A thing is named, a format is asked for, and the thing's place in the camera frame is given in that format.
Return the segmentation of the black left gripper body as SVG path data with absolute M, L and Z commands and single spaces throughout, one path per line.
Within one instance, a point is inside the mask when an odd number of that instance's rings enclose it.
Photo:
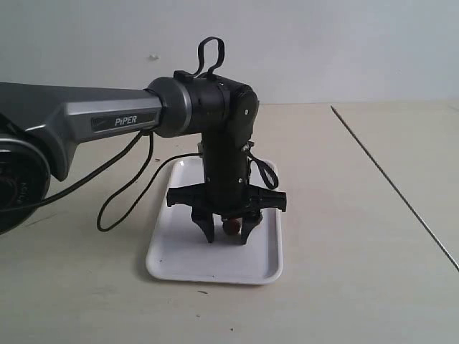
M 231 137 L 203 135 L 204 181 L 170 188 L 167 206 L 183 204 L 224 217 L 243 217 L 262 209 L 286 211 L 286 193 L 276 191 L 279 180 L 269 165 L 254 157 L 246 141 L 236 146 Z

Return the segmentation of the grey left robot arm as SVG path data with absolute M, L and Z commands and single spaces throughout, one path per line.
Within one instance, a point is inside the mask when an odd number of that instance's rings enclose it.
M 252 154 L 259 108 L 254 90 L 210 72 L 177 71 L 142 90 L 1 84 L 1 231 L 67 195 L 48 195 L 52 178 L 67 178 L 77 146 L 133 133 L 136 139 L 200 134 L 202 183 L 170 188 L 168 206 L 191 208 L 208 242 L 214 216 L 239 220 L 246 242 L 263 209 L 285 211 L 278 177 Z

